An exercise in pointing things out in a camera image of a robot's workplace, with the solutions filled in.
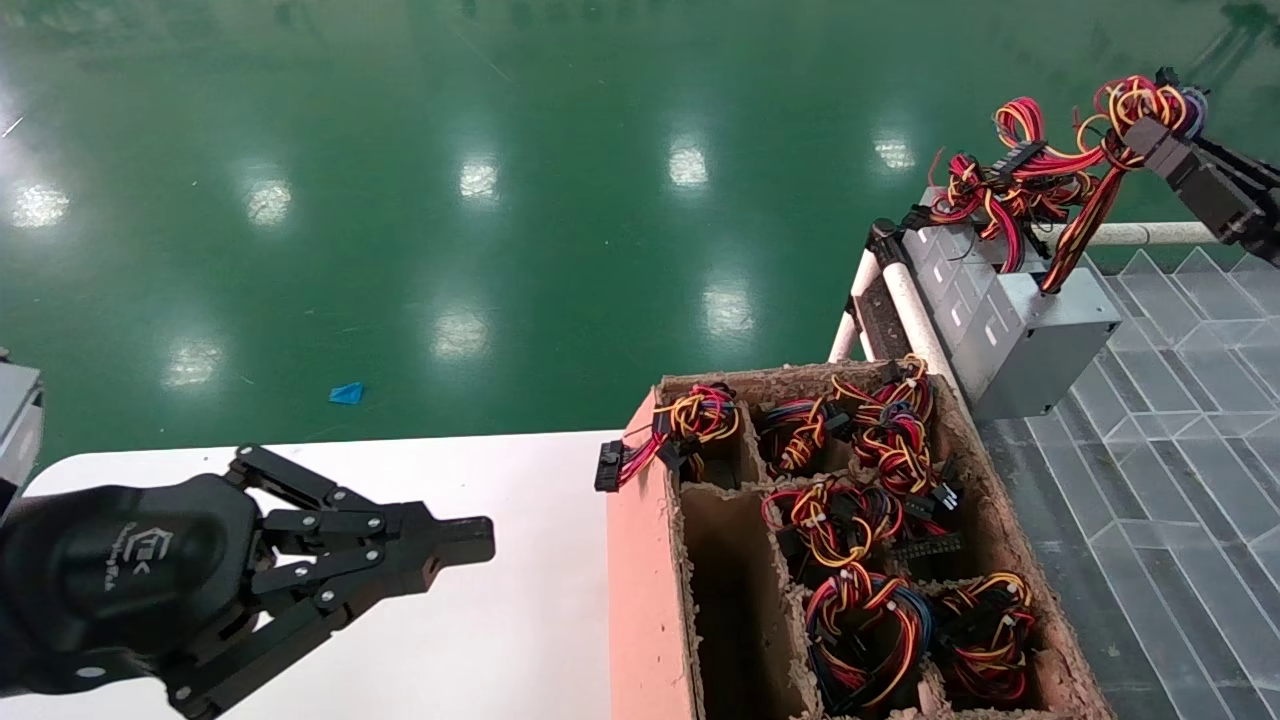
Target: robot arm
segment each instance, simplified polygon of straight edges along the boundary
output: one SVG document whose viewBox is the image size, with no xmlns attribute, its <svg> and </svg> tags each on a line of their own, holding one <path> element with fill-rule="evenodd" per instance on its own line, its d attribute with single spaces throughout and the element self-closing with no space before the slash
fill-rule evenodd
<svg viewBox="0 0 1280 720">
<path fill-rule="evenodd" d="M 298 509 L 262 518 L 251 488 Z M 380 600 L 490 560 L 494 537 L 488 518 L 374 503 L 244 446 L 223 475 L 19 500 L 0 547 L 0 697 L 151 675 L 207 720 Z"/>
<path fill-rule="evenodd" d="M 1280 170 L 1204 137 L 1174 137 L 1152 118 L 1134 123 L 1124 142 L 1219 242 L 1280 266 Z"/>
</svg>

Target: cardboard divider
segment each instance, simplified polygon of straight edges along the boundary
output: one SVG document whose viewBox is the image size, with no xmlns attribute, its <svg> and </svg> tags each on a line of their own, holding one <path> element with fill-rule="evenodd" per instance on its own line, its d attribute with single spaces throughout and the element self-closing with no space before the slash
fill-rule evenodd
<svg viewBox="0 0 1280 720">
<path fill-rule="evenodd" d="M 658 400 L 658 405 L 663 405 L 687 392 L 694 383 L 724 382 L 737 392 L 737 402 L 742 407 L 751 407 L 760 402 L 829 395 L 832 374 L 861 388 L 877 388 L 882 382 L 883 365 L 841 363 L 663 378 L 654 388 L 653 397 Z M 908 577 L 927 594 L 947 584 L 998 570 L 1019 574 L 1033 594 L 1033 611 L 1037 616 L 1032 647 L 1038 652 L 1029 660 L 1034 691 L 1028 693 L 1018 710 L 980 707 L 980 702 L 952 696 L 945 685 L 941 669 L 932 660 L 925 660 L 915 687 L 914 707 L 895 710 L 892 714 L 887 708 L 874 710 L 860 714 L 859 717 L 1111 717 L 1074 632 L 1018 525 L 1009 495 L 995 474 L 977 433 L 960 411 L 955 392 L 940 378 L 932 377 L 931 380 L 936 391 L 936 415 L 929 428 L 931 447 L 936 461 L 955 457 L 965 484 L 957 516 L 957 529 L 964 533 L 965 548 L 934 556 L 928 562 L 897 562 L 887 559 L 883 561 L 883 571 Z M 617 587 L 616 571 L 625 575 L 627 583 L 657 578 L 653 580 L 657 592 L 650 593 L 650 600 L 643 606 L 627 602 L 625 612 L 614 614 L 612 605 L 620 601 L 611 597 L 611 646 L 617 644 L 622 637 L 639 642 L 643 635 L 637 633 L 643 628 L 637 616 L 645 628 L 650 628 L 648 632 L 654 632 L 653 623 L 657 621 L 658 630 L 667 633 L 662 638 L 678 639 L 669 635 L 669 623 L 648 610 L 655 607 L 654 601 L 660 600 L 657 607 L 663 609 L 663 618 L 669 616 L 664 610 L 667 606 L 663 593 L 669 587 L 666 585 L 666 578 L 671 577 L 668 573 L 672 570 L 678 585 L 678 637 L 685 639 L 680 675 L 668 674 L 669 665 L 663 657 L 669 656 L 669 647 L 664 646 L 658 662 L 654 662 L 652 651 L 649 655 L 631 651 L 614 653 L 614 720 L 829 717 L 822 707 L 817 679 L 808 664 L 804 606 L 810 591 L 790 582 L 776 538 L 760 518 L 763 493 L 813 479 L 771 479 L 760 459 L 759 437 L 749 413 L 742 413 L 742 425 L 736 442 L 723 448 L 721 461 L 708 462 L 710 482 L 680 483 L 660 464 L 654 464 L 640 483 L 623 488 L 620 497 L 609 501 L 611 596 Z M 713 466 L 722 468 L 718 470 L 719 475 L 710 473 Z M 721 484 L 717 477 L 723 478 L 726 474 L 735 478 L 742 489 L 726 491 L 717 487 Z M 874 478 L 874 469 L 860 468 L 854 461 L 833 475 L 851 482 L 869 482 Z M 614 533 L 616 515 L 620 515 L 618 528 L 625 532 Z M 645 525 L 641 527 L 639 520 L 632 523 L 631 516 L 643 519 Z M 664 533 L 667 528 L 662 527 L 663 519 L 669 536 Z M 634 532 L 640 529 L 645 529 L 648 534 Z M 666 569 L 660 566 L 660 552 L 639 557 L 636 552 L 622 548 L 650 538 L 657 538 L 659 544 L 669 542 L 671 564 Z M 634 587 L 620 589 L 626 593 L 636 592 Z M 666 689 L 658 692 L 652 685 L 654 678 L 667 678 L 662 683 Z M 621 701 L 620 691 L 625 691 Z M 666 710 L 659 712 L 655 706 L 644 705 L 650 693 L 658 693 L 654 700 L 660 696 Z M 680 708 L 682 698 L 687 698 L 687 714 Z"/>
<path fill-rule="evenodd" d="M 686 486 L 680 505 L 699 717 L 786 720 L 813 712 L 813 697 L 792 678 L 804 657 L 799 619 L 760 518 L 760 495 Z"/>
</svg>

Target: black robotic arm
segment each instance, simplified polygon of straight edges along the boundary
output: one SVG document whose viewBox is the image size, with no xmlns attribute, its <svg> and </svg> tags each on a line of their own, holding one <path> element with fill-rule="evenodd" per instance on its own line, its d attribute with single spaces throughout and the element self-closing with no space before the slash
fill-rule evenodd
<svg viewBox="0 0 1280 720">
<path fill-rule="evenodd" d="M 262 518 L 251 488 L 298 510 Z M 19 500 L 0 547 L 0 697 L 150 675 L 205 720 L 378 601 L 490 560 L 494 537 L 488 518 L 374 503 L 244 446 L 224 475 Z M 315 560 L 278 566 L 278 553 Z"/>
</svg>

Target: black connector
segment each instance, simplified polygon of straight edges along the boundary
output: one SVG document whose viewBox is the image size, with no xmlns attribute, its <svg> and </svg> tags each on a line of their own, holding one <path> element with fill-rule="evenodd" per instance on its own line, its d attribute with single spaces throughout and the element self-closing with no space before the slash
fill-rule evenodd
<svg viewBox="0 0 1280 720">
<path fill-rule="evenodd" d="M 854 516 L 858 515 L 858 501 L 847 492 L 833 492 L 829 503 L 831 520 L 842 528 L 856 525 Z"/>
<path fill-rule="evenodd" d="M 773 537 L 778 541 L 778 550 L 782 551 L 782 556 L 791 560 L 796 556 L 801 556 L 809 550 L 805 547 L 804 541 L 800 539 L 800 529 L 795 525 L 787 525 L 781 530 L 773 533 Z"/>
<path fill-rule="evenodd" d="M 942 483 L 941 486 L 933 488 L 933 500 L 938 502 L 945 510 L 955 510 L 960 505 L 960 496 L 956 495 L 951 486 Z"/>
<path fill-rule="evenodd" d="M 978 597 L 977 606 L 933 630 L 937 647 L 952 651 L 988 639 L 996 623 L 1001 623 L 1005 612 L 1012 606 L 1011 593 L 1000 588 L 988 589 Z"/>
<path fill-rule="evenodd" d="M 1043 140 L 1024 140 L 1010 149 L 1004 158 L 996 160 L 996 164 L 991 167 L 991 172 L 1000 178 L 1001 183 L 1010 184 L 1014 182 L 1014 170 L 1021 169 L 1023 165 L 1039 155 L 1046 145 L 1048 143 Z"/>
<path fill-rule="evenodd" d="M 716 389 L 724 391 L 724 395 L 727 395 L 730 397 L 737 397 L 737 391 L 733 389 L 733 388 L 731 388 L 731 387 L 728 387 L 728 384 L 726 384 L 723 382 L 714 382 L 714 383 L 712 383 L 712 384 L 709 384 L 707 387 L 713 387 Z"/>
<path fill-rule="evenodd" d="M 654 413 L 653 414 L 653 434 L 667 436 L 671 434 L 671 411 Z"/>
<path fill-rule="evenodd" d="M 901 231 L 918 231 L 933 224 L 933 208 L 928 205 L 911 205 L 911 209 L 902 215 L 902 222 L 897 224 Z"/>
<path fill-rule="evenodd" d="M 927 538 L 895 543 L 888 553 L 891 557 L 905 561 L 929 555 L 957 552 L 960 550 L 964 550 L 964 538 L 960 537 L 960 533 L 947 533 L 945 536 L 929 536 Z"/>
<path fill-rule="evenodd" d="M 1174 68 L 1170 68 L 1170 67 L 1166 65 L 1166 67 L 1156 69 L 1156 86 L 1158 86 L 1158 87 L 1166 87 L 1166 86 L 1178 87 L 1179 85 L 1181 85 L 1181 83 L 1178 81 L 1178 73 L 1174 72 Z"/>
<path fill-rule="evenodd" d="M 662 464 L 675 473 L 701 448 L 703 443 L 696 437 L 668 437 L 667 442 L 658 448 L 658 460 L 662 460 Z"/>
<path fill-rule="evenodd" d="M 827 429 L 828 436 L 842 442 L 854 439 L 854 430 L 856 429 L 854 428 L 854 419 L 842 407 L 831 401 L 823 402 L 822 415 L 826 418 L 823 427 Z"/>
<path fill-rule="evenodd" d="M 955 510 L 960 506 L 960 500 L 964 497 L 964 483 L 960 482 L 955 456 L 946 459 L 942 468 L 938 470 L 938 478 L 941 479 L 941 484 L 933 488 L 933 498 L 937 500 L 942 507 Z"/>
<path fill-rule="evenodd" d="M 595 465 L 595 492 L 618 492 L 622 473 L 623 446 L 621 439 L 600 443 L 600 459 Z"/>
<path fill-rule="evenodd" d="M 932 520 L 937 507 L 938 503 L 932 497 L 922 497 L 919 495 L 902 496 L 902 510 L 913 518 Z"/>
<path fill-rule="evenodd" d="M 881 383 L 882 384 L 897 384 L 902 382 L 902 366 L 896 361 L 890 360 L 881 368 Z"/>
</svg>

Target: wire connector plug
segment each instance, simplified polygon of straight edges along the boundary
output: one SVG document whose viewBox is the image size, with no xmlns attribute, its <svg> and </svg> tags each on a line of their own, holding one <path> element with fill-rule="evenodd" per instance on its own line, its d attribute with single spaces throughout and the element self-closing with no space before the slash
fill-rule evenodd
<svg viewBox="0 0 1280 720">
<path fill-rule="evenodd" d="M 622 474 L 623 445 L 621 439 L 600 443 L 600 459 L 595 465 L 595 492 L 618 492 Z"/>
</svg>

